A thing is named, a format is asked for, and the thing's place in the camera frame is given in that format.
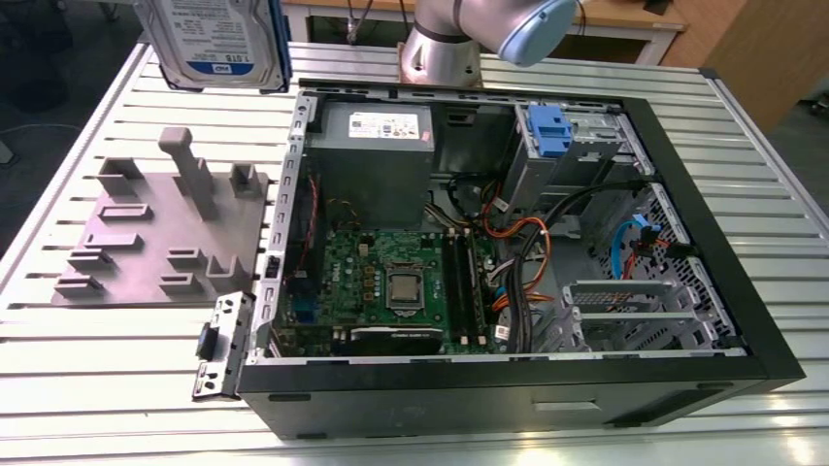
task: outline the motherboard chip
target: motherboard chip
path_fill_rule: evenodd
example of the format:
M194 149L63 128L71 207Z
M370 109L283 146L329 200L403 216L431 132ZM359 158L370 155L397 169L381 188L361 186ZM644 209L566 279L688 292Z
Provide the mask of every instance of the motherboard chip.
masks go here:
M394 275L390 280L391 300L417 302L419 299L419 283L414 275Z
M386 269L386 308L409 318L425 307L423 268L398 263Z

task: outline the sticker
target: sticker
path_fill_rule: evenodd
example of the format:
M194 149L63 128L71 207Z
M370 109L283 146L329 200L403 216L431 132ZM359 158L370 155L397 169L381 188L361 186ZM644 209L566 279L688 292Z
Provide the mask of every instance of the sticker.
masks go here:
M228 0L158 2L184 61L206 74L243 75L253 69L244 18Z
M506 204L506 201L503 199L501 199L499 197L497 197L495 199L493 199L493 205L498 208L499 211L506 212L506 209L509 209L509 204Z
M415 114L370 114L349 117L349 137L370 139L419 139Z
M654 22L653 23L653 27L654 29L674 29L677 31L682 30L682 25L681 24L670 24L666 22Z
M503 325L495 326L495 339L497 340L509 340L509 327Z

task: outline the metal bracket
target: metal bracket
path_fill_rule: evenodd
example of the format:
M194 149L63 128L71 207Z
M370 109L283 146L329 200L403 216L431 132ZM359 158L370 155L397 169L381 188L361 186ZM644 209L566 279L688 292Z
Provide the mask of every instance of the metal bracket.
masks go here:
M250 331L255 297L242 291L219 296L212 318L198 338L194 401L238 401L236 384Z

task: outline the aluminum table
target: aluminum table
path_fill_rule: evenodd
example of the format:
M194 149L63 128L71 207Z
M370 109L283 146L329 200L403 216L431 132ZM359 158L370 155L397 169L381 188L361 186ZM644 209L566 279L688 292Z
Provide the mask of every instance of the aluminum table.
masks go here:
M297 78L397 80L391 49L294 44ZM104 157L171 171L155 140L188 125L212 173L255 162L279 178L289 95L167 89L147 45L132 51L0 262L0 458L119 464L827 464L829 223L717 80L696 70L486 57L487 87L646 98L708 199L808 378L657 427L618 431L283 442L242 402L194 404L208 306L50 306L102 187ZM273 199L277 186L269 190ZM271 217L273 207L266 213ZM263 238L269 235L263 224Z

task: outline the side panel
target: side panel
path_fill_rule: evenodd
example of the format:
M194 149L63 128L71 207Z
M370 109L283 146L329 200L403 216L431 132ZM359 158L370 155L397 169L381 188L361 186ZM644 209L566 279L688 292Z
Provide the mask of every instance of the side panel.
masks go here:
M244 394L243 400L285 439L397 437L665 423L749 384L606 383L253 393Z
M768 377L777 380L762 387L764 391L772 390L805 377L804 370L688 175L650 104L641 99L625 99L624 106L745 345L762 361Z

